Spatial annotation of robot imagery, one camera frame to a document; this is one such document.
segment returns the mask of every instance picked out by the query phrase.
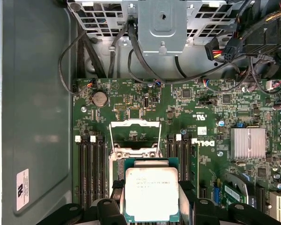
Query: heatsink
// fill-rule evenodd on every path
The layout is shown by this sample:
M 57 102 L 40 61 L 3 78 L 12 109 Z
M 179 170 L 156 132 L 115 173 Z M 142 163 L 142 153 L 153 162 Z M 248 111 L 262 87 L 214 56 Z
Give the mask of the heatsink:
M 231 158 L 265 158 L 266 130 L 264 128 L 232 128 Z

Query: black cable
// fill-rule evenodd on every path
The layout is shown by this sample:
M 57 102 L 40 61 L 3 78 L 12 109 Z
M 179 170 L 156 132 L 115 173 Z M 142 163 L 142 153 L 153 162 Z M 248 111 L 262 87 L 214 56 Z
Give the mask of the black cable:
M 182 78 L 182 79 L 175 79 L 175 80 L 164 80 L 162 79 L 160 76 L 158 76 L 152 69 L 151 67 L 147 64 L 147 62 L 145 61 L 144 57 L 142 56 L 142 52 L 141 52 L 141 49 L 140 49 L 140 46 L 138 45 L 138 41 L 137 41 L 137 37 L 136 37 L 136 34 L 135 34 L 135 29 L 134 29 L 134 25 L 131 23 L 129 25 L 129 28 L 128 28 L 128 35 L 130 37 L 130 40 L 131 40 L 131 44 L 132 44 L 132 47 L 133 47 L 133 50 L 135 52 L 135 55 L 137 57 L 137 59 L 139 60 L 140 64 L 142 65 L 142 67 L 146 70 L 146 72 L 151 75 L 153 78 L 159 80 L 161 83 L 164 83 L 164 84 L 181 84 L 181 83 L 186 83 L 186 82 L 189 82 L 189 81 L 192 81 L 192 80 L 196 80 L 198 78 L 201 78 L 201 77 L 205 77 L 205 76 L 209 76 L 227 66 L 229 66 L 231 63 L 230 62 L 227 62 L 227 63 L 223 63 L 222 65 L 216 67 L 216 68 L 213 68 L 209 71 L 206 71 L 204 73 L 201 73 L 201 74 L 198 74 L 198 75 L 194 75 L 194 76 L 191 76 L 191 77 L 187 77 L 187 78 Z M 246 55 L 241 55 L 237 58 L 234 59 L 233 63 L 237 62 L 237 61 L 240 61 L 240 60 L 243 60 L 246 58 Z
M 93 47 L 92 42 L 90 41 L 90 39 L 86 33 L 84 33 L 84 35 L 82 36 L 82 41 L 89 54 L 89 58 L 93 64 L 93 67 L 95 69 L 95 72 L 96 72 L 98 78 L 106 78 L 106 74 L 104 72 L 101 61 Z
M 154 82 L 149 82 L 149 81 L 143 81 L 139 78 L 137 78 L 131 71 L 131 55 L 133 53 L 133 49 L 130 51 L 129 55 L 128 55 L 128 72 L 129 72 L 129 75 L 135 79 L 136 81 L 140 82 L 140 83 L 145 83 L 145 84 L 153 84 Z
M 235 85 L 233 88 L 230 88 L 230 89 L 227 89 L 227 90 L 214 90 L 214 89 L 208 87 L 207 84 L 206 84 L 206 88 L 207 88 L 208 90 L 214 92 L 214 93 L 226 93 L 226 92 L 229 92 L 229 91 L 233 91 L 233 90 L 239 88 L 240 85 L 242 85 L 242 83 L 247 79 L 247 77 L 249 76 L 249 74 L 250 74 L 250 70 L 246 71 L 246 74 L 245 74 L 245 76 L 242 78 L 242 80 L 241 80 L 237 85 Z
M 178 56 L 175 56 L 175 64 L 176 64 L 176 68 L 177 68 L 177 70 L 179 71 L 179 73 L 180 73 L 184 78 L 187 78 L 187 75 L 183 72 L 182 68 L 180 67 Z
M 251 4 L 253 0 L 245 0 L 240 9 L 238 10 L 237 16 L 235 21 L 239 22 L 239 19 L 242 17 L 244 14 L 245 10 L 248 8 L 248 6 Z
M 263 94 L 266 94 L 266 95 L 275 95 L 275 94 L 278 94 L 281 92 L 281 87 L 277 90 L 277 91 L 273 91 L 273 92 L 269 92 L 269 91 L 265 91 L 262 89 L 262 86 L 259 84 L 257 78 L 256 78 L 256 72 L 255 72 L 255 68 L 253 66 L 253 57 L 250 58 L 250 68 L 251 68 L 251 74 L 252 74 L 252 77 L 257 85 L 257 87 L 259 88 L 259 90 L 263 93 Z
M 61 62 L 62 62 L 62 59 L 64 58 L 65 54 L 83 37 L 83 35 L 86 34 L 86 30 L 82 31 L 81 34 L 75 38 L 75 40 L 69 45 L 68 48 L 65 49 L 65 51 L 60 55 L 59 59 L 58 59 L 58 74 L 59 74 L 59 77 L 60 77 L 60 81 L 62 83 L 62 85 L 64 86 L 64 88 L 67 90 L 67 92 L 69 92 L 71 95 L 80 95 L 82 94 L 88 87 L 85 86 L 81 91 L 75 93 L 73 91 L 71 91 L 68 86 L 66 85 L 65 83 L 65 80 L 64 80 L 64 76 L 62 74 L 62 70 L 61 70 Z
M 116 43 L 117 41 L 123 37 L 123 35 L 127 32 L 127 28 L 128 28 L 128 23 L 125 23 L 123 29 L 117 34 L 117 36 L 114 38 L 111 46 L 116 47 Z M 110 61 L 110 65 L 109 65 L 109 69 L 108 69 L 108 78 L 112 78 L 113 75 L 113 70 L 114 70 L 114 64 L 116 61 L 116 52 L 112 51 L 111 52 L 111 61 Z

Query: screw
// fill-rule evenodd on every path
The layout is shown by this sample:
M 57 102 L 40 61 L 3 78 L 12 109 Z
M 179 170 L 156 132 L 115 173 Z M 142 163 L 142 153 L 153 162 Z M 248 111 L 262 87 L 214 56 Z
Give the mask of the screw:
M 223 155 L 224 155 L 224 153 L 223 153 L 222 151 L 218 151 L 218 152 L 217 152 L 217 156 L 218 156 L 218 157 L 222 157 Z
M 244 210 L 244 207 L 242 205 L 235 205 L 235 208 L 237 208 L 238 210 Z
M 206 201 L 206 200 L 200 200 L 200 203 L 201 203 L 201 204 L 204 204 L 204 205 L 207 205 L 207 204 L 208 204 L 208 201 Z
M 80 11 L 81 10 L 81 5 L 79 5 L 78 3 L 72 3 L 70 5 L 70 8 L 74 11 Z
M 81 107 L 81 112 L 86 113 L 87 110 L 88 109 L 85 106 Z

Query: white sticker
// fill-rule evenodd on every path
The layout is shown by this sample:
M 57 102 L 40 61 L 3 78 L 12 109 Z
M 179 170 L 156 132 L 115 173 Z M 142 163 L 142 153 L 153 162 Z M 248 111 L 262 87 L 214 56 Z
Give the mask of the white sticker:
M 233 198 L 235 198 L 238 202 L 240 201 L 240 196 L 238 193 L 233 191 L 231 188 L 225 186 L 225 192 L 227 192 L 229 195 L 231 195 Z
M 29 202 L 29 171 L 28 169 L 17 174 L 17 211 Z
M 198 135 L 207 135 L 207 127 L 198 127 Z

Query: integrated circuit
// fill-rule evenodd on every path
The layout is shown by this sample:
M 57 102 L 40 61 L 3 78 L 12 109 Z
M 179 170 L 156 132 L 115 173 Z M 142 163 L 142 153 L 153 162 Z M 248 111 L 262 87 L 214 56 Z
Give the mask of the integrated circuit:
M 266 168 L 258 168 L 258 176 L 266 177 Z
M 191 97 L 191 90 L 189 90 L 189 89 L 183 89 L 183 90 L 182 90 L 182 97 L 183 97 L 183 98 L 190 98 L 190 97 Z
M 223 95 L 223 104 L 231 103 L 231 95 Z

